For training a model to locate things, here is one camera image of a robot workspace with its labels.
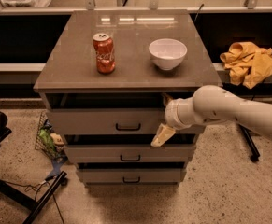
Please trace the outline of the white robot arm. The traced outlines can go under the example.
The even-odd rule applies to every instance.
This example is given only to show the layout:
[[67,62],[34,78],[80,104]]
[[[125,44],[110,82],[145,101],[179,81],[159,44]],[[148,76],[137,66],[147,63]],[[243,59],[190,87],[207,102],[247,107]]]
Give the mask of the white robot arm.
[[272,141],[272,104],[242,99],[213,85],[196,90],[191,98],[171,99],[165,107],[165,124],[161,123],[151,145],[162,146],[176,131],[193,125],[233,121]]

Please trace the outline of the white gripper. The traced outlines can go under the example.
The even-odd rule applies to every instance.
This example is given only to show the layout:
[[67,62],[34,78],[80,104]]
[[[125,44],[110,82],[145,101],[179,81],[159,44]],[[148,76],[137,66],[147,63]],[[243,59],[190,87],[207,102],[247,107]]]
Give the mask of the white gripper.
[[176,133],[176,130],[187,129],[193,125],[192,99],[178,98],[173,100],[173,97],[167,93],[163,93],[162,97],[163,105],[166,106],[166,124],[160,124],[156,135],[151,141],[153,147],[162,146]]

